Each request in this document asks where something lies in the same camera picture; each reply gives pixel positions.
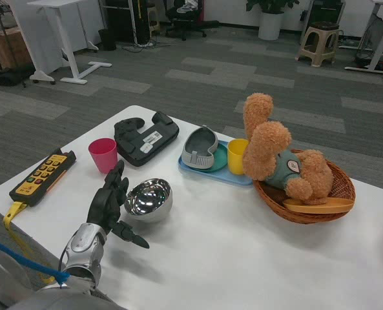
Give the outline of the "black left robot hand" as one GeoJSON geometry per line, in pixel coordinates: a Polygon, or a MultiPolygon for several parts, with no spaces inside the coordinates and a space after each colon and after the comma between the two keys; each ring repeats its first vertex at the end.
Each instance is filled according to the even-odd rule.
{"type": "Polygon", "coordinates": [[[112,232],[126,242],[149,249],[150,246],[145,239],[135,234],[129,224],[119,220],[121,206],[125,203],[129,186],[128,178],[122,176],[124,168],[124,161],[119,160],[106,175],[104,186],[97,190],[90,204],[87,223],[99,225],[106,234],[112,232]]]}

